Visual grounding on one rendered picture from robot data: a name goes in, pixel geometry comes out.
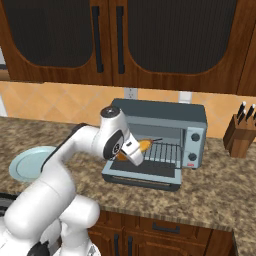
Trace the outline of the grey toaster oven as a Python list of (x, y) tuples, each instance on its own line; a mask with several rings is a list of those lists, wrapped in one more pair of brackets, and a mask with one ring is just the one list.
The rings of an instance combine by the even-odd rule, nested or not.
[[(205, 108), (198, 104), (182, 104), (134, 99), (114, 99), (112, 104), (120, 108), (133, 136), (138, 139), (158, 139), (182, 148), (182, 169), (197, 169), (201, 166), (207, 131)], [(192, 141), (194, 133), (199, 141)], [(188, 155), (197, 155), (190, 161)]]

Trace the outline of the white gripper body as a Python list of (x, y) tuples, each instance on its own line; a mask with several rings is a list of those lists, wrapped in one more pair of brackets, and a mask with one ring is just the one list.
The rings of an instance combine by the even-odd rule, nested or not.
[(135, 166), (139, 166), (143, 162), (143, 155), (139, 144), (123, 145), (121, 152)]

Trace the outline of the wooden base cupboard door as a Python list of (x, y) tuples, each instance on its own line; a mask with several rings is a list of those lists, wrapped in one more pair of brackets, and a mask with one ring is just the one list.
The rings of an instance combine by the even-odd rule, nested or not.
[(122, 230), (94, 226), (88, 230), (91, 241), (98, 247), (102, 256), (115, 256), (114, 234), (119, 235), (119, 255), (122, 256)]
[(128, 256), (128, 236), (133, 237), (133, 256), (204, 256), (205, 245), (161, 238), (145, 233), (125, 231), (125, 256)]

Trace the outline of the light blue plate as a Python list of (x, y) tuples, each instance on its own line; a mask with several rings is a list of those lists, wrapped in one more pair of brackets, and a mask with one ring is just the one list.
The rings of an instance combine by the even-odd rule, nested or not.
[(17, 155), (9, 165), (9, 174), (21, 182), (33, 182), (40, 176), (41, 166), (55, 150), (53, 146), (39, 146)]

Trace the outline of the black handled knife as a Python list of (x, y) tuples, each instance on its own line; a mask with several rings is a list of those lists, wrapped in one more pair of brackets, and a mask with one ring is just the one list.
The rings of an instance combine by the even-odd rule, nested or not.
[(240, 116), (242, 115), (242, 113), (245, 110), (245, 106), (246, 106), (246, 101), (243, 101), (239, 107), (238, 113), (237, 113), (237, 121), (239, 121)]
[(252, 104), (251, 107), (249, 108), (247, 115), (246, 115), (246, 122), (249, 120), (249, 118), (252, 116), (253, 112), (255, 109), (255, 104)]

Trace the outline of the wooden drawer front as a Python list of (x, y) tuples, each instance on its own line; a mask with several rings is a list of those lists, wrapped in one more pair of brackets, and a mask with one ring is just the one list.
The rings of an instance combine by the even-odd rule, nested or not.
[(139, 218), (139, 227), (146, 232), (166, 238), (187, 240), (206, 245), (210, 237), (209, 228), (192, 226), (182, 223), (168, 222), (145, 217)]
[(140, 228), (140, 218), (138, 216), (101, 211), (100, 217), (96, 223), (97, 226), (105, 226), (110, 228), (128, 228), (128, 229), (139, 229)]

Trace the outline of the black hob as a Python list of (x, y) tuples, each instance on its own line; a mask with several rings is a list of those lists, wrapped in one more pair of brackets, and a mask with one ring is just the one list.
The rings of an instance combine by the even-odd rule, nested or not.
[(5, 215), (9, 206), (17, 199), (17, 195), (0, 193), (0, 217)]

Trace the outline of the grey toaster oven door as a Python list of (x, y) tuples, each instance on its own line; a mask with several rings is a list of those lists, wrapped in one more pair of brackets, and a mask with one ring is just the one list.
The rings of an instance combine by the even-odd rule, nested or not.
[[(118, 180), (112, 178), (112, 176), (157, 181), (168, 183), (172, 186), (165, 187), (161, 185), (130, 182), (126, 180)], [(171, 192), (177, 191), (180, 188), (182, 181), (180, 169), (173, 168), (164, 163), (153, 163), (147, 160), (144, 160), (139, 166), (133, 165), (130, 161), (108, 161), (102, 170), (102, 177), (106, 182)]]

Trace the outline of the orange baguette bread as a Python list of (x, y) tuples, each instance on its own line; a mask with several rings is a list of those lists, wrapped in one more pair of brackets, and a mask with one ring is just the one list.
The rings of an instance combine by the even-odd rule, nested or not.
[[(146, 150), (148, 150), (151, 145), (153, 144), (153, 141), (150, 139), (143, 139), (143, 140), (139, 140), (139, 144), (140, 144), (140, 150), (142, 152), (145, 152)], [(119, 161), (126, 161), (127, 158), (124, 154), (122, 154), (121, 152), (119, 152), (116, 156), (116, 159)]]

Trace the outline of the wooden knife block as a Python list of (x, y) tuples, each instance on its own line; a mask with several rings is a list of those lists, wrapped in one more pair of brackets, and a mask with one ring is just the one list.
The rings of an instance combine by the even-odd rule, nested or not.
[(224, 148), (233, 158), (245, 158), (247, 150), (256, 138), (256, 121), (252, 117), (248, 121), (238, 122), (234, 114), (223, 137)]

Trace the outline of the wooden cupboard door dark pane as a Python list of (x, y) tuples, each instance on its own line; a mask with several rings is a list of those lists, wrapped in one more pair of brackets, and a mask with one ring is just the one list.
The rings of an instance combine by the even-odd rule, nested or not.
[[(104, 71), (97, 72), (92, 6)], [(108, 0), (0, 0), (0, 46), (10, 79), (110, 85)]]
[[(125, 73), (116, 7), (123, 6)], [(235, 94), (256, 25), (256, 0), (109, 0), (117, 86)]]

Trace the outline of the white wall socket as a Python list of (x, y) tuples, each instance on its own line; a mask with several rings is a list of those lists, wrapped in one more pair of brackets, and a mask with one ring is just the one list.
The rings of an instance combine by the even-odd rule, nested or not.
[(138, 99), (138, 89), (137, 88), (125, 88), (124, 89), (124, 98), (125, 99)]
[(192, 102), (192, 93), (189, 91), (180, 91), (178, 95), (178, 102), (190, 104)]

